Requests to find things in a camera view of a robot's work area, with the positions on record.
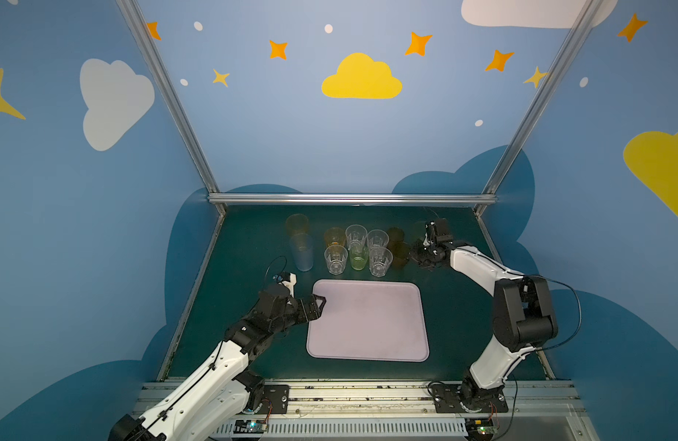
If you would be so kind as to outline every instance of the yellow cloud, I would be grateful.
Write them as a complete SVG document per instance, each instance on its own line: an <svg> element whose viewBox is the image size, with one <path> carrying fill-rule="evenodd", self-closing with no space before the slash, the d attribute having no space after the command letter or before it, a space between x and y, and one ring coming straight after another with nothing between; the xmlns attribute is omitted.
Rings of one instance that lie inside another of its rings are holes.
<svg viewBox="0 0 678 441"><path fill-rule="evenodd" d="M402 89L387 64L360 53L344 58L336 75L322 83L322 93L331 98L394 98Z"/></svg>
<svg viewBox="0 0 678 441"><path fill-rule="evenodd" d="M678 133L641 133L624 149L624 161L678 216Z"/></svg>

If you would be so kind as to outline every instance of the blue cup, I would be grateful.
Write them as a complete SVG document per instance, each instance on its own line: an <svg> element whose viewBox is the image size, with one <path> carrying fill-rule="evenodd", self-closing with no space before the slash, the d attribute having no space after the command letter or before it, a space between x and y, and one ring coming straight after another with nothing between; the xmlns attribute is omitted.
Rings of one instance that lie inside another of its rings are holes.
<svg viewBox="0 0 678 441"><path fill-rule="evenodd" d="M300 271L309 271L314 265L314 246L309 234L295 234L290 238L290 249L295 266Z"/></svg>

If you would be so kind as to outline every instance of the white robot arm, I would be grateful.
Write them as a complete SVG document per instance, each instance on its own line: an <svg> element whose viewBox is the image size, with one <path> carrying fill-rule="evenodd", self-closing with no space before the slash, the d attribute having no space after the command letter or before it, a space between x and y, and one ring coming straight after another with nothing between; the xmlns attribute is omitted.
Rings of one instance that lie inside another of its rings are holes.
<svg viewBox="0 0 678 441"><path fill-rule="evenodd" d="M264 380L248 365L270 346L276 333L319 318L326 301L319 295L295 299L294 274L282 272L275 280L258 293L251 311L229 327L224 340L184 383L137 420L121 418L109 441L202 441L234 415L255 413Z"/></svg>
<svg viewBox="0 0 678 441"><path fill-rule="evenodd" d="M493 297L493 336L464 374L458 391L464 410L484 411L494 398L502 397L503 381L520 361L557 335L549 289L544 279L514 271L474 246L455 242L446 219L428 222L426 228L424 241L411 251L413 260L423 268L449 261L452 269Z"/></svg>

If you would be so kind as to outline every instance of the plastic tray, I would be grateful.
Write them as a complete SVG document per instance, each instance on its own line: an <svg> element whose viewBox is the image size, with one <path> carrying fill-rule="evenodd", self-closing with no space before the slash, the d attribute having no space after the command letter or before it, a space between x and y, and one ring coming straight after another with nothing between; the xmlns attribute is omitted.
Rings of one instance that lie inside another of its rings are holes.
<svg viewBox="0 0 678 441"><path fill-rule="evenodd" d="M316 358L425 361L429 356L420 290L412 283L318 280L327 298L309 323L307 352Z"/></svg>

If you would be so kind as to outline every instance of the black cable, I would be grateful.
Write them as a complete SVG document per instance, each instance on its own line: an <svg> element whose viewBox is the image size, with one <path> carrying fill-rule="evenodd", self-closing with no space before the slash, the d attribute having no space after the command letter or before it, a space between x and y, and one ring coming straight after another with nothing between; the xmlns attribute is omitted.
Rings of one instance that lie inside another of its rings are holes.
<svg viewBox="0 0 678 441"><path fill-rule="evenodd" d="M513 408L511 409L511 420L508 422L508 427L503 431L503 433L495 438L491 438L491 441L496 441L500 440L502 437L506 436L506 433L509 432L511 429L511 425L513 424L513 416L515 415L515 401L518 399L518 380L513 377L513 381L515 382L515 395L513 395Z"/></svg>
<svg viewBox="0 0 678 441"><path fill-rule="evenodd" d="M271 270L271 266L273 265L273 262L274 262L275 260L280 259L280 258L285 259L285 264L282 266L282 269L281 269L280 271L278 271L278 274L280 274L281 272L285 271L285 267L288 266L288 258L286 258L286 257L283 256L283 255L279 255L277 258L271 260L271 262L268 264L268 267L265 269L265 275L263 276L263 283L261 284L261 291L263 291L263 290L265 289L265 278L268 277L268 271Z"/></svg>
<svg viewBox="0 0 678 441"><path fill-rule="evenodd" d="M562 285L563 287L568 287L568 288L570 288L570 290L573 292L574 298L577 299L577 309L579 310L579 323L577 323L577 329L574 330L574 333L573 333L571 336L569 336L565 341L562 341L562 342L560 342L560 343L554 344L554 345L552 345L552 346L550 346L550 347L547 347L547 348L538 348L537 351L547 351L547 350L549 350L549 349L559 348L559 347L562 346L564 343L566 343L566 342L572 340L572 339L574 338L574 336L577 335L577 333L579 332L580 328L582 327L582 304L581 304L580 301L579 301L579 295L577 295L577 291L575 291L573 287L570 287L570 286L567 285L566 283L558 282L558 281L553 280L553 279L548 279L547 277L543 277L543 276L541 276L541 275L539 275L539 274L529 275L528 277L539 277L539 278L541 278L541 279L547 280L548 282L557 283L557 284Z"/></svg>
<svg viewBox="0 0 678 441"><path fill-rule="evenodd" d="M436 394L432 393L432 384L442 384L444 387L447 386L447 384L442 383L441 381L435 380L427 383L427 393L432 397L432 399L436 398Z"/></svg>

